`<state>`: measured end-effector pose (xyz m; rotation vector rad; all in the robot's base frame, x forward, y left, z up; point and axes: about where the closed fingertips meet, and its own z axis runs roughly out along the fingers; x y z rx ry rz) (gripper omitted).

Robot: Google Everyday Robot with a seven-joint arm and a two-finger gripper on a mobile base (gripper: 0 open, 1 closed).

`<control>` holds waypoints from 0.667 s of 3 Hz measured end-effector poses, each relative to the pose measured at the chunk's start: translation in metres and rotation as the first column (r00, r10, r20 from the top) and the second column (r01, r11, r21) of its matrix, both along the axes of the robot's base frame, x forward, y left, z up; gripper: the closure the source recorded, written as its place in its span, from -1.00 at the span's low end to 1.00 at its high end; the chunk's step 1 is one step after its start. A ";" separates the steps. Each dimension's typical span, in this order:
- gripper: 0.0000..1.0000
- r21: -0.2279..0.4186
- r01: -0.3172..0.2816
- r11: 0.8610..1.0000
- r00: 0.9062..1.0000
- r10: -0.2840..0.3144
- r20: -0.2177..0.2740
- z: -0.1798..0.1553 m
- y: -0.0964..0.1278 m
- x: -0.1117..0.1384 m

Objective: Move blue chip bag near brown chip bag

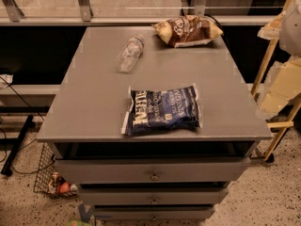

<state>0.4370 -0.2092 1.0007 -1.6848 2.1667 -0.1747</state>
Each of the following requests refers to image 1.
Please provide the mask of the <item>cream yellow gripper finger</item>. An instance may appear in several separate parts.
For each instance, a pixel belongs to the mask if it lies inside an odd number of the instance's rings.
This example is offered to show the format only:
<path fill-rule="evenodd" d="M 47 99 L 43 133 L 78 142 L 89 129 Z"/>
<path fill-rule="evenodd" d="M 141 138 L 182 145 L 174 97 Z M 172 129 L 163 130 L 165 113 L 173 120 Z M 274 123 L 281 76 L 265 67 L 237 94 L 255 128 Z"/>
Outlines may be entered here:
<path fill-rule="evenodd" d="M 278 16 L 273 18 L 271 22 L 269 22 L 259 30 L 257 36 L 265 40 L 278 39 L 280 28 L 285 15 L 286 15 L 285 11 L 279 13 Z"/>

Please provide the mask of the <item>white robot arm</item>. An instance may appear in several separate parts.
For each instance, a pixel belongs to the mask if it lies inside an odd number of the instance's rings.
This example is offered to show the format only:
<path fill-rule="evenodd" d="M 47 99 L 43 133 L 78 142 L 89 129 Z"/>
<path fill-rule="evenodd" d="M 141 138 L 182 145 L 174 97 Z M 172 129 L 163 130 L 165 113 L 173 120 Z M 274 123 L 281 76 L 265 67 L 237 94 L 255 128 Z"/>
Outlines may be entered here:
<path fill-rule="evenodd" d="M 274 117 L 301 93 L 301 1 L 289 7 L 258 32 L 262 39 L 279 39 L 279 48 L 290 58 L 275 61 L 269 69 L 257 104 L 267 118 Z"/>

